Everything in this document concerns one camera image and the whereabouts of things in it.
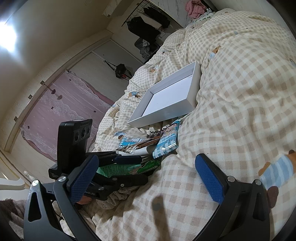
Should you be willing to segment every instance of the bed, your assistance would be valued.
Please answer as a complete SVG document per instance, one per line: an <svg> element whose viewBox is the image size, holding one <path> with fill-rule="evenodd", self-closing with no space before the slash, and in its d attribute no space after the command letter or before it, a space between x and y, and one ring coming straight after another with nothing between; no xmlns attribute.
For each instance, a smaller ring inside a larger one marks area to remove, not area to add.
<svg viewBox="0 0 296 241"><path fill-rule="evenodd" d="M127 121L153 84L197 61L198 105L182 118L178 149L145 186L122 188L93 200L81 214L102 240L193 240L217 207L194 167L205 153L243 182L260 179L281 155L296 148L296 41L274 20L223 9L209 20L171 34L100 123L94 151L115 150L122 135L145 136L173 120L140 129ZM296 178L273 173L271 239L296 205ZM64 221L63 230L71 234Z"/></svg>

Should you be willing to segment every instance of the ceiling light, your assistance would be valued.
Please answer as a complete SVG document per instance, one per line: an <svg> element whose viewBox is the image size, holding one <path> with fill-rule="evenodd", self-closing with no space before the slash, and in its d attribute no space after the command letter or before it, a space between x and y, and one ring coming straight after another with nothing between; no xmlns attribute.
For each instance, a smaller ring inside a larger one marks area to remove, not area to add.
<svg viewBox="0 0 296 241"><path fill-rule="evenodd" d="M0 22L0 46L12 52L15 49L17 35L12 26Z"/></svg>

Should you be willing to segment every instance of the blue gripper pad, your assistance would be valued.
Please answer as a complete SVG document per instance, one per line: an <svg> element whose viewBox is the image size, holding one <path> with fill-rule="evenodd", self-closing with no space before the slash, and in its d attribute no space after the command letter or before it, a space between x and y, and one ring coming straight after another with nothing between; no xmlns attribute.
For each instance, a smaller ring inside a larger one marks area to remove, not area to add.
<svg viewBox="0 0 296 241"><path fill-rule="evenodd" d="M79 172L69 188L69 200L72 204L79 202L87 190L97 169L99 168L99 158L96 155L93 155L87 163L83 163L81 166L83 165L83 169Z"/></svg>
<svg viewBox="0 0 296 241"><path fill-rule="evenodd" d="M195 168L213 201L221 205L224 199L223 186L200 154L195 158Z"/></svg>

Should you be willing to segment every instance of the pink curtain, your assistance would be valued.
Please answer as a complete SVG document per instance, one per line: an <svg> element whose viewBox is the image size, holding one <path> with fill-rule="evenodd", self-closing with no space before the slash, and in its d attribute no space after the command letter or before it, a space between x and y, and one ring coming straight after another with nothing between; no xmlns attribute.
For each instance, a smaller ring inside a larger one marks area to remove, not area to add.
<svg viewBox="0 0 296 241"><path fill-rule="evenodd" d="M39 153L57 160L57 136L61 122L93 119L87 150L92 151L98 126L114 102L73 72L64 72L47 89L21 127L25 140Z"/></svg>

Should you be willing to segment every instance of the metal screw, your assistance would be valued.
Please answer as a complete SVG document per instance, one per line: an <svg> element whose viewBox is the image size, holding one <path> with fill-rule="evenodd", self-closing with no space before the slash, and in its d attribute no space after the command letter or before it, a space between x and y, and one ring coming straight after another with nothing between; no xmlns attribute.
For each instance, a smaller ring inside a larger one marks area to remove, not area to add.
<svg viewBox="0 0 296 241"><path fill-rule="evenodd" d="M261 185L261 181L260 181L260 180L258 180L258 179L256 179L256 180L255 180L255 183L256 183L256 185L258 185L258 186L260 186L260 185Z"/></svg>
<svg viewBox="0 0 296 241"><path fill-rule="evenodd" d="M38 180L35 180L35 181L32 182L32 185L33 185L33 186L37 186L38 183L39 183L39 181L38 181Z"/></svg>
<svg viewBox="0 0 296 241"><path fill-rule="evenodd" d="M233 176L228 176L227 180L231 183L233 183L235 181L235 178Z"/></svg>
<svg viewBox="0 0 296 241"><path fill-rule="evenodd" d="M62 182L64 182L64 181L66 181L66 177L65 176L61 176L61 177L59 177L58 178L58 181L60 182L60 183L62 183Z"/></svg>

